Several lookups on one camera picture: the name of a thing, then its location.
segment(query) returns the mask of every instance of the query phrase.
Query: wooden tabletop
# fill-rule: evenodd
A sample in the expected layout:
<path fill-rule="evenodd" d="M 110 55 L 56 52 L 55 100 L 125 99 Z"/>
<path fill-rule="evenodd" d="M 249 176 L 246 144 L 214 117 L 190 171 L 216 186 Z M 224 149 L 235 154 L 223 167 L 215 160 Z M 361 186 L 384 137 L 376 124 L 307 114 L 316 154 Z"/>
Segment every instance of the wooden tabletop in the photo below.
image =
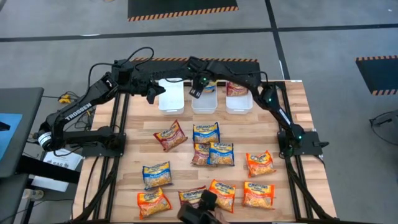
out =
<path fill-rule="evenodd" d="M 285 84 L 293 121 L 300 124 L 306 130 L 313 129 L 312 117 L 303 83 L 286 81 Z M 246 115 L 228 114 L 225 108 L 225 87 L 219 87 L 218 108 L 216 112 L 214 114 L 194 114 L 188 90 L 189 87 L 185 87 L 185 111 L 180 115 L 162 115 L 158 109 L 159 98 L 156 99 L 153 105 L 148 104 L 145 97 L 134 96 L 131 98 L 125 129 L 127 144 L 119 164 L 111 222 L 177 222 L 176 215 L 180 208 L 177 191 L 197 188 L 203 185 L 209 187 L 213 179 L 226 184 L 236 185 L 234 213 L 223 212 L 227 221 L 294 221 L 285 162 L 278 157 L 279 146 L 276 135 L 279 128 L 270 112 L 264 111 L 257 105 L 254 105 L 253 111 Z M 123 98 L 124 96 L 122 96 L 120 101 L 119 116 L 116 124 L 120 122 Z M 113 101 L 97 106 L 93 129 L 109 125 L 112 109 Z M 178 119 L 181 128 L 186 136 L 188 136 L 188 140 L 169 152 L 163 152 L 162 146 L 153 134 L 168 129 L 175 119 Z M 234 143 L 235 166 L 192 166 L 191 160 L 194 152 L 192 125 L 214 124 L 215 121 L 218 121 L 220 124 L 221 142 Z M 265 150 L 269 150 L 272 154 L 274 167 L 277 169 L 277 172 L 248 178 L 248 168 L 246 167 L 245 160 L 246 153 L 260 154 Z M 102 161 L 103 159 L 100 158 L 94 169 L 88 189 L 87 204 L 97 191 Z M 138 192 L 144 191 L 142 166 L 153 166 L 166 161 L 170 161 L 173 185 L 165 186 L 162 189 L 169 198 L 173 209 L 140 221 L 136 197 Z M 335 216 L 335 208 L 322 163 L 314 156 L 302 156 L 302 161 L 309 191 L 327 213 Z M 75 216 L 82 211 L 83 196 L 93 162 L 94 158 L 84 160 L 75 203 L 73 205 L 73 214 Z M 275 210 L 243 207 L 243 182 L 245 180 L 265 185 L 274 184 Z M 302 195 L 299 190 L 297 192 L 300 210 L 302 216 L 305 217 Z M 106 192 L 101 204 L 100 218 L 104 217 L 107 198 L 108 194 Z"/>

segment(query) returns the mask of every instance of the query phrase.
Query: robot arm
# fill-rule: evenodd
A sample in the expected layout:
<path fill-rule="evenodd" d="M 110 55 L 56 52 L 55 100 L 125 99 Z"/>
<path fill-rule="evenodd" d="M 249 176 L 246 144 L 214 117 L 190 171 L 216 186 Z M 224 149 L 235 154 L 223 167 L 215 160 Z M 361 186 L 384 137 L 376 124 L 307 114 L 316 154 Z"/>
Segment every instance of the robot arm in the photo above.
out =
<path fill-rule="evenodd" d="M 226 65 L 218 61 L 203 61 L 190 57 L 188 62 L 177 70 L 144 73 L 135 70 L 132 63 L 126 60 L 115 60 L 112 71 L 107 72 L 100 80 L 92 84 L 84 96 L 76 102 L 64 107 L 56 113 L 50 114 L 41 124 L 38 132 L 38 142 L 45 151 L 55 151 L 66 144 L 83 144 L 99 142 L 107 149 L 117 146 L 116 135 L 109 126 L 101 127 L 97 131 L 66 132 L 64 126 L 93 106 L 100 105 L 113 99 L 116 93 L 146 96 L 153 104 L 157 95 L 165 89 L 155 80 L 161 78 L 182 78 L 192 80 L 190 94 L 199 98 L 204 87 L 211 80 L 227 80 L 246 87 L 253 96 L 253 100 L 264 110 L 268 110 L 286 130 L 292 146 L 299 146 L 304 135 L 301 126 L 294 124 L 280 107 L 277 100 L 276 86 L 261 82 L 260 73 L 236 74 Z"/>

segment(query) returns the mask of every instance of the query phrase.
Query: camera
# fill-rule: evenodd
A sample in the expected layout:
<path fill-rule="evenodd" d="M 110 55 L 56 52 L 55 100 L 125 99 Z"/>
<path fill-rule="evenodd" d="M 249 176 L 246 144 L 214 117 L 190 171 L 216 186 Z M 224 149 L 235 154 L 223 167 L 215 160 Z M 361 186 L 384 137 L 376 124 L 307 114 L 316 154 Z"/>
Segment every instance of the camera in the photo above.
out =
<path fill-rule="evenodd" d="M 177 218 L 187 224 L 219 224 L 220 221 L 209 212 L 214 211 L 216 200 L 216 194 L 204 190 L 198 208 L 194 208 L 190 203 L 185 203 L 178 211 Z"/>

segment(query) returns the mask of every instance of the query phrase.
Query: white plastic container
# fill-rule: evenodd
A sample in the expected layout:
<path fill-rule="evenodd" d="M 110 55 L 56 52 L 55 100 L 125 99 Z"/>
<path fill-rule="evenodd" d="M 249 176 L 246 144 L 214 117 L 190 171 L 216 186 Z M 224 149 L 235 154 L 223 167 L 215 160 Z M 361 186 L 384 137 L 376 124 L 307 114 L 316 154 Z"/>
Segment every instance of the white plastic container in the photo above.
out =
<path fill-rule="evenodd" d="M 226 112 L 229 114 L 247 114 L 253 109 L 253 97 L 249 91 L 244 96 L 226 96 Z"/>
<path fill-rule="evenodd" d="M 179 81 L 181 78 L 168 78 L 170 81 Z M 170 83 L 166 79 L 159 80 L 159 85 L 166 89 L 159 95 L 159 109 L 164 115 L 184 113 L 184 83 Z"/>
<path fill-rule="evenodd" d="M 199 99 L 192 97 L 192 109 L 195 114 L 212 114 L 217 106 L 217 88 L 213 93 L 202 93 Z"/>

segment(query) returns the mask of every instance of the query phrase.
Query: concrete floor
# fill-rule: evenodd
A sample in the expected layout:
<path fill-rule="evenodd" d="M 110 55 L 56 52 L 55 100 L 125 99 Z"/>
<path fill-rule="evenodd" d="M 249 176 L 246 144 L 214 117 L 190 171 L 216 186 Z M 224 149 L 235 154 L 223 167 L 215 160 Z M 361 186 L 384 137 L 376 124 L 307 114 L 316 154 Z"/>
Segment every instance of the concrete floor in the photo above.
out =
<path fill-rule="evenodd" d="M 278 27 L 345 26 L 398 23 L 398 1 L 272 0 Z M 48 35 L 113 34 L 201 29 L 267 28 L 263 0 L 238 0 L 239 11 L 127 22 L 127 0 L 8 0 L 0 12 L 0 38 Z M 359 222 L 398 220 L 398 148 L 377 138 L 369 118 L 397 109 L 396 96 L 372 96 L 355 57 L 398 54 L 398 29 L 280 32 L 291 79 L 304 81 L 313 121 L 323 141 L 326 172 L 338 216 Z M 270 79 L 282 79 L 272 33 L 176 37 L 63 40 L 0 43 L 0 88 L 42 86 L 45 95 L 67 90 L 83 94 L 89 67 L 126 58 L 150 45 L 156 57 L 258 58 Z M 92 80 L 106 67 L 99 67 Z M 33 130 L 61 106 L 44 98 Z M 386 126 L 380 132 L 396 138 Z M 27 146 L 35 156 L 39 147 Z M 47 199 L 73 198 L 47 192 Z M 31 223 L 63 222 L 71 202 L 45 202 L 34 208 Z"/>

